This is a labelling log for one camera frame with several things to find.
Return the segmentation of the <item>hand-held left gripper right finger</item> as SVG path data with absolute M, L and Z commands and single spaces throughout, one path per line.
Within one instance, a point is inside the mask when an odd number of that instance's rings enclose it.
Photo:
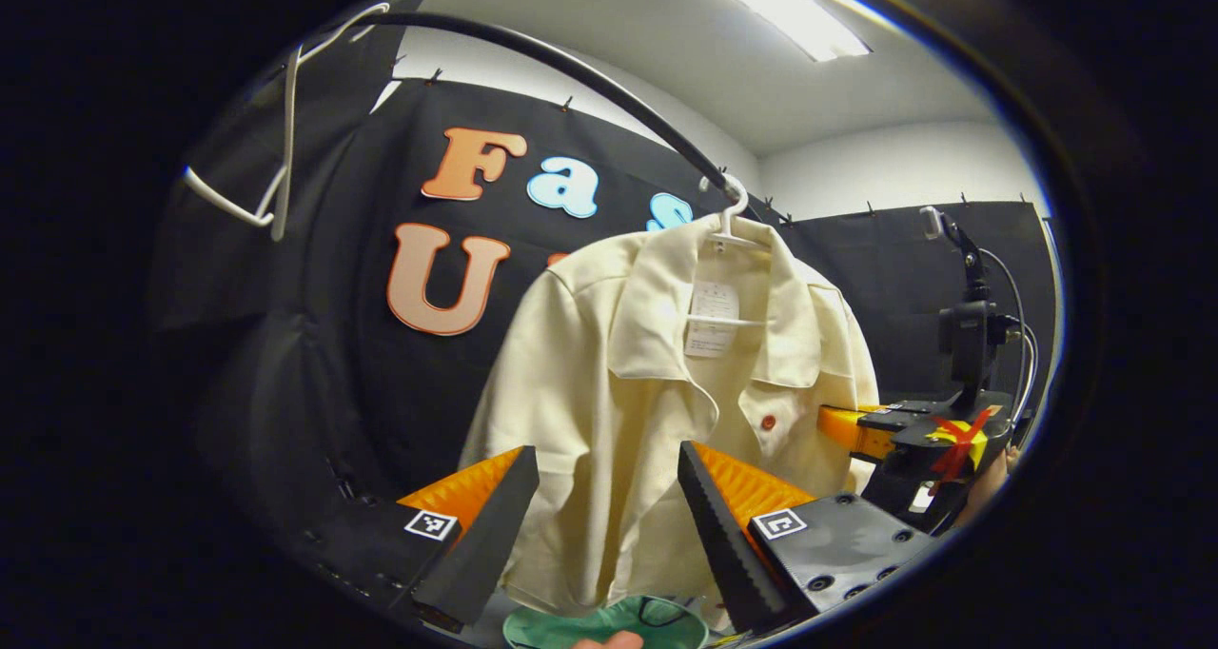
M 678 485 L 730 622 L 758 636 L 853 602 L 933 544 L 853 492 L 814 498 L 703 442 L 678 446 Z

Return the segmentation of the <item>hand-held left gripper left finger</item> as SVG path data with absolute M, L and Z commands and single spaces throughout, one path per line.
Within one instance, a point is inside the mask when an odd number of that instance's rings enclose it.
M 499 588 L 537 487 L 537 451 L 523 444 L 397 500 L 341 500 L 287 549 L 382 619 L 460 631 Z

